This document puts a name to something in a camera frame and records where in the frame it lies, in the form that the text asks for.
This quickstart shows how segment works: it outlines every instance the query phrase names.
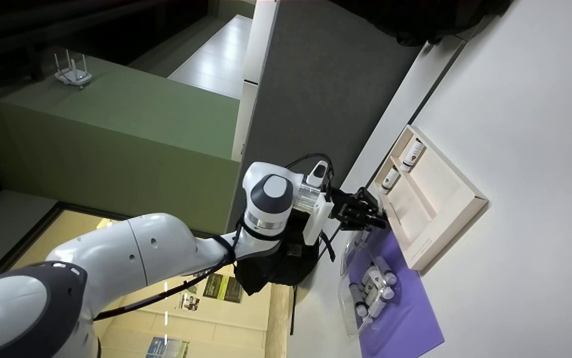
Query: purple cloth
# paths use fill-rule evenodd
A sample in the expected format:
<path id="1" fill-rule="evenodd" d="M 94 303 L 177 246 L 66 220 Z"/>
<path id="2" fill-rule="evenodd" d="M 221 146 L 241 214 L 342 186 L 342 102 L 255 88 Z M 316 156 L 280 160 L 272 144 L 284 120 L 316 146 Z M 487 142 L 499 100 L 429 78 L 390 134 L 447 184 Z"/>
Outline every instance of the purple cloth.
<path id="1" fill-rule="evenodd" d="M 386 259 L 398 275 L 398 285 L 382 317 L 360 335 L 364 358 L 417 358 L 443 345 L 421 277 L 408 269 L 400 244 L 390 232 L 376 232 L 368 248 L 352 255 L 350 281 L 362 283 L 376 257 Z"/>

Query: purple surface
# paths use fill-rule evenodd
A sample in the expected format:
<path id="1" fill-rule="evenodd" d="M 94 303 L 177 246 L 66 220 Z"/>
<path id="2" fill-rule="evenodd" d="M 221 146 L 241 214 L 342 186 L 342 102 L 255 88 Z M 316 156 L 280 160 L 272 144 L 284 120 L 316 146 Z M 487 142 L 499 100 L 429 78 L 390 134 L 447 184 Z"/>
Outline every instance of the purple surface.
<path id="1" fill-rule="evenodd" d="M 421 277 L 408 269 L 398 240 L 390 232 L 376 232 L 368 248 L 354 254 L 350 281 L 362 283 L 374 257 L 384 257 L 400 283 L 394 287 L 396 299 L 360 335 L 364 358 L 417 358 L 443 345 Z"/>

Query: gray wall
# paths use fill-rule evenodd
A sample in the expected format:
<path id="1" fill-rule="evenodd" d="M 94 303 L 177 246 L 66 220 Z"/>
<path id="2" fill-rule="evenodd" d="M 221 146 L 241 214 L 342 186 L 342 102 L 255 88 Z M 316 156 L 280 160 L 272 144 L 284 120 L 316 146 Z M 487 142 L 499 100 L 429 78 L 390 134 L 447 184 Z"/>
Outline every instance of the gray wall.
<path id="1" fill-rule="evenodd" d="M 425 275 L 429 357 L 572 357 L 572 3 L 515 3 L 415 126 L 491 202 Z"/>
<path id="2" fill-rule="evenodd" d="M 253 162 L 286 166 L 324 152 L 342 184 L 415 55 L 328 0 L 284 0 L 243 174 Z M 233 224 L 243 208 L 239 192 Z"/>

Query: shelf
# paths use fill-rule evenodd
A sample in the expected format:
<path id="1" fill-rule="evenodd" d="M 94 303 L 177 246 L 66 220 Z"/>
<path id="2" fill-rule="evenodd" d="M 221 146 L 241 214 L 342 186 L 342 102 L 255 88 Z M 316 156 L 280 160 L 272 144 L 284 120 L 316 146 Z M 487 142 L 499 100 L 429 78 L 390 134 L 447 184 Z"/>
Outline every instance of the shelf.
<path id="1" fill-rule="evenodd" d="M 423 156 L 411 172 L 400 172 L 400 182 L 384 194 L 386 176 L 392 168 L 402 168 L 406 150 L 417 140 L 425 146 Z M 487 200 L 411 126 L 386 158 L 372 192 L 380 192 L 390 228 L 413 271 L 431 267 L 487 206 Z"/>

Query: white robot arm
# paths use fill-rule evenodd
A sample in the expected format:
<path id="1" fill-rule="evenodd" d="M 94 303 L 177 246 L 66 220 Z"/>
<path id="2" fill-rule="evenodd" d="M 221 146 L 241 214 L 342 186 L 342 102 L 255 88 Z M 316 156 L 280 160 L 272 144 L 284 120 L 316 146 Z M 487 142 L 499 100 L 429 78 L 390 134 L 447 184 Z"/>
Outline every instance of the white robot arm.
<path id="1" fill-rule="evenodd" d="M 334 204 L 324 192 L 328 164 L 308 176 L 253 164 L 239 232 L 195 240 L 177 218 L 155 214 L 116 224 L 56 248 L 46 263 L 0 277 L 0 358 L 94 358 L 94 319 L 112 301 L 177 277 L 268 255 L 280 248 L 290 214 L 310 216 L 306 246 L 318 242 Z"/>

